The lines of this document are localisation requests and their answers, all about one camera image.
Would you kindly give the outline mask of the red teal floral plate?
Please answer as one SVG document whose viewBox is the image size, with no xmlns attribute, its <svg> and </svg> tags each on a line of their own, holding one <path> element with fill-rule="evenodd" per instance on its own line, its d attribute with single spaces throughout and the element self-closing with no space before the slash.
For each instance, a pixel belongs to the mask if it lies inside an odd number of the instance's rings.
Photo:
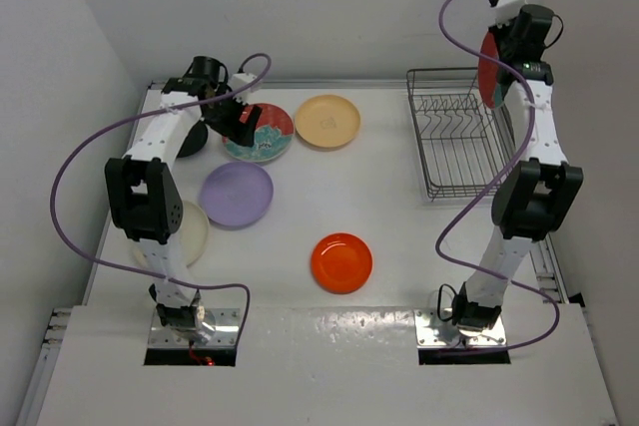
<svg viewBox="0 0 639 426">
<path fill-rule="evenodd" d="M 497 59 L 499 57 L 497 45 L 492 32 L 488 31 L 482 41 L 480 53 Z M 477 66 L 477 87 L 483 104 L 491 109 L 498 109 L 504 105 L 508 87 L 498 82 L 499 67 L 494 62 L 481 57 Z"/>
<path fill-rule="evenodd" d="M 251 147 L 239 146 L 227 138 L 222 138 L 222 145 L 232 158 L 251 162 L 266 163 L 281 156 L 291 144 L 295 126 L 291 116 L 281 107 L 259 103 L 244 108 L 241 120 L 245 121 L 254 107 L 262 112 L 259 117 Z"/>
</svg>

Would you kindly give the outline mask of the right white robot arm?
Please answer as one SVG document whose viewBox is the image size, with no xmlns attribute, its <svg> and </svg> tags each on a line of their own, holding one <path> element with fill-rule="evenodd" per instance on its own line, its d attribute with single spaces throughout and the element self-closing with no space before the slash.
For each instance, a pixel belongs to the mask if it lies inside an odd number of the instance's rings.
<svg viewBox="0 0 639 426">
<path fill-rule="evenodd" d="M 553 74 L 541 57 L 554 12 L 525 4 L 512 22 L 493 28 L 498 58 L 521 75 L 496 75 L 514 142 L 522 154 L 501 182 L 491 206 L 494 231 L 476 271 L 452 304 L 451 322 L 463 332 L 490 329 L 504 293 L 533 246 L 559 229 L 583 184 L 558 141 L 551 106 Z"/>
</svg>

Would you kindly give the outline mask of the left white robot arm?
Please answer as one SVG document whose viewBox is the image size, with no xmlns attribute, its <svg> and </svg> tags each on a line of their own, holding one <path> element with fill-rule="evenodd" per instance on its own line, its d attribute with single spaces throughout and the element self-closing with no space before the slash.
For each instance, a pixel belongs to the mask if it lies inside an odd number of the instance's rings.
<svg viewBox="0 0 639 426">
<path fill-rule="evenodd" d="M 222 68 L 214 58 L 194 58 L 184 76 L 165 84 L 159 115 L 123 158 L 105 166 L 112 221 L 145 258 L 160 323 L 192 345 L 205 343 L 214 326 L 183 258 L 178 236 L 183 201 L 172 167 L 196 126 L 251 146 L 262 112 L 243 114 L 260 77 L 245 70 L 222 77 Z"/>
</svg>

